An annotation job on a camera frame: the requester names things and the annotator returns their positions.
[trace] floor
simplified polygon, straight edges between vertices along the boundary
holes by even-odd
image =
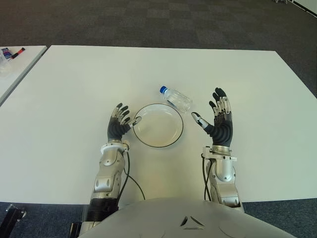
[[[272,0],[11,0],[0,45],[270,50],[317,96],[317,19]]]
[[[1,46],[98,45],[277,51],[317,97],[317,18],[271,0],[11,0]],[[0,222],[7,203],[0,203]],[[83,205],[26,204],[12,238],[65,238]],[[317,237],[317,199],[244,203],[299,238]]]

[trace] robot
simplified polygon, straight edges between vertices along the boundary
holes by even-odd
[[[81,238],[286,238],[293,237],[263,221],[244,213],[235,186],[236,173],[230,144],[233,134],[232,112],[227,95],[221,88],[212,94],[216,104],[214,125],[193,112],[195,122],[212,138],[212,146],[203,149],[206,200],[157,198],[137,202],[118,210],[118,203],[127,182],[121,187],[125,168],[124,155],[130,168],[129,143],[122,136],[141,118],[124,119],[128,107],[122,103],[113,110],[108,124],[108,143],[101,148],[102,157],[95,179]]]

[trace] silver arm segment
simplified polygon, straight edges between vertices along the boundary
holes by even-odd
[[[80,236],[118,210],[121,174],[125,166],[123,155],[128,150],[129,143],[120,140],[111,140],[101,147],[99,171]]]
[[[235,186],[233,162],[237,158],[231,156],[230,149],[226,146],[213,145],[211,149],[204,147],[203,150],[204,159],[209,160],[206,171],[209,173],[212,201],[244,211]]]

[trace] wire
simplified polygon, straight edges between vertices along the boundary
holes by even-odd
[[[206,200],[206,191],[207,191],[208,199],[209,199],[209,201],[211,201],[211,196],[210,196],[209,188],[208,188],[208,180],[207,180],[209,178],[209,173],[210,173],[211,166],[209,168],[208,177],[206,179],[206,175],[205,175],[205,158],[204,158],[203,154],[201,154],[201,157],[203,159],[203,177],[204,177],[204,183],[205,183],[205,195],[204,195],[204,197],[205,197],[205,200]]]
[[[141,189],[141,186],[138,184],[138,182],[136,182],[135,179],[132,178],[132,176],[128,175],[128,174],[125,172],[125,168],[124,168],[124,173],[125,173],[125,175],[127,175],[130,179],[132,179],[132,181],[134,181],[135,184],[139,187],[139,189],[140,189],[140,191],[141,191],[141,193],[142,193],[143,199],[145,200],[145,195],[144,195],[144,193],[143,193],[143,190]]]
[[[206,182],[208,182],[210,170],[211,170],[211,165],[209,166],[209,169],[208,169],[208,174],[207,174]],[[208,188],[208,186],[207,186],[207,187],[205,186],[205,194],[204,194],[205,200],[206,200],[206,192],[207,192],[207,191],[209,191],[209,188]]]
[[[125,185],[126,185],[127,182],[128,182],[128,178],[129,178],[129,174],[130,174],[130,156],[129,156],[129,152],[127,152],[127,155],[128,155],[128,173],[127,173],[127,177],[125,178],[125,181],[124,181],[124,184],[123,184],[123,186],[122,186],[122,189],[121,189],[121,191],[120,191],[120,193],[119,193],[119,196],[118,196],[118,198],[117,198],[117,206],[118,206],[120,197],[121,197],[121,195],[122,195],[122,192],[123,192],[123,190],[124,190],[124,188],[125,188]]]

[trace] blue bottle cap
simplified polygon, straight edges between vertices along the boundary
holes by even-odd
[[[163,86],[163,87],[160,88],[159,92],[160,93],[164,93],[166,90],[167,90],[167,88],[165,86]]]

